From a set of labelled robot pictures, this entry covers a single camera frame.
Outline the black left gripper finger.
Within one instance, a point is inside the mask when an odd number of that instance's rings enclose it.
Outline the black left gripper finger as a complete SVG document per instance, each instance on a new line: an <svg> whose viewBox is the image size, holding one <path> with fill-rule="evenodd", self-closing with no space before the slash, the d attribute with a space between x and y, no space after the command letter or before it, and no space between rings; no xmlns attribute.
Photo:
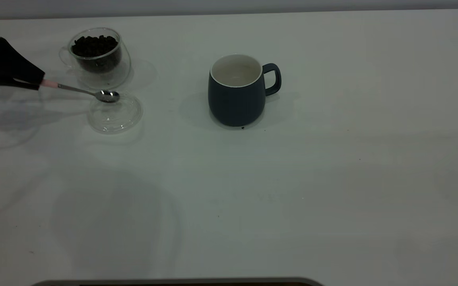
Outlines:
<svg viewBox="0 0 458 286"><path fill-rule="evenodd" d="M0 37L0 79L15 79L41 84L45 72L17 52L10 43Z"/></svg>
<svg viewBox="0 0 458 286"><path fill-rule="evenodd" d="M39 83L38 84L27 83L27 82L15 80L15 79L0 79L0 86L16 87L16 88L31 89L31 90L38 90L40 88Z"/></svg>

